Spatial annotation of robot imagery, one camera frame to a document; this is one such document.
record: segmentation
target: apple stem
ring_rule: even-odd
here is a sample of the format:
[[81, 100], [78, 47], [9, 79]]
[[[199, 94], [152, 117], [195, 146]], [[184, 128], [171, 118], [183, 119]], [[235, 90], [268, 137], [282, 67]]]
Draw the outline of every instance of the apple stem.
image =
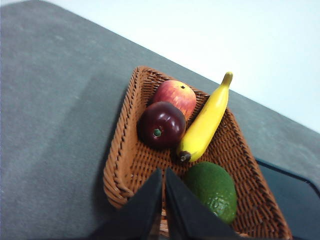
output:
[[160, 137], [161, 136], [161, 131], [156, 128], [154, 131], [153, 131], [153, 135], [155, 135], [156, 137]]

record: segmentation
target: white wall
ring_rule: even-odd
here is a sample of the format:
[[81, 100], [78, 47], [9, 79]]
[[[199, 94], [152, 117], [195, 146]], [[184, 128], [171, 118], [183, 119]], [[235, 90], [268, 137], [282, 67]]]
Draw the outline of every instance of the white wall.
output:
[[319, 0], [48, 2], [320, 133]]

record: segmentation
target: banana stem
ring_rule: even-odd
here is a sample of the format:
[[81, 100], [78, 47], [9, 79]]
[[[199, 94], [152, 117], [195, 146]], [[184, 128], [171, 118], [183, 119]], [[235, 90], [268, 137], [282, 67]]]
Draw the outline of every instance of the banana stem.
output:
[[221, 85], [225, 85], [225, 86], [230, 86], [232, 78], [233, 78], [233, 73], [231, 71], [228, 71], [225, 75], [224, 78], [222, 80]]

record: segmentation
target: black tray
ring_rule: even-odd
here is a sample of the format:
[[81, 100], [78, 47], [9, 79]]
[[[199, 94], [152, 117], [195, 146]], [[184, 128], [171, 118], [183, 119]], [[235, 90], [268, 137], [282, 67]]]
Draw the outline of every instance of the black tray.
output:
[[256, 158], [295, 240], [320, 237], [320, 191], [308, 179]]

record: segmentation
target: red apple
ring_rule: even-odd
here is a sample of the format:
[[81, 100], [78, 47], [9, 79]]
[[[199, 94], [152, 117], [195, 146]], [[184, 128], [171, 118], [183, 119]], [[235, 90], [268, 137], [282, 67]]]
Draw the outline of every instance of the red apple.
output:
[[154, 149], [176, 147], [185, 131], [185, 116], [167, 101], [148, 106], [137, 123], [140, 140]]
[[153, 103], [169, 102], [179, 109], [186, 120], [192, 115], [196, 106], [196, 94], [185, 83], [177, 80], [164, 81], [153, 96]]

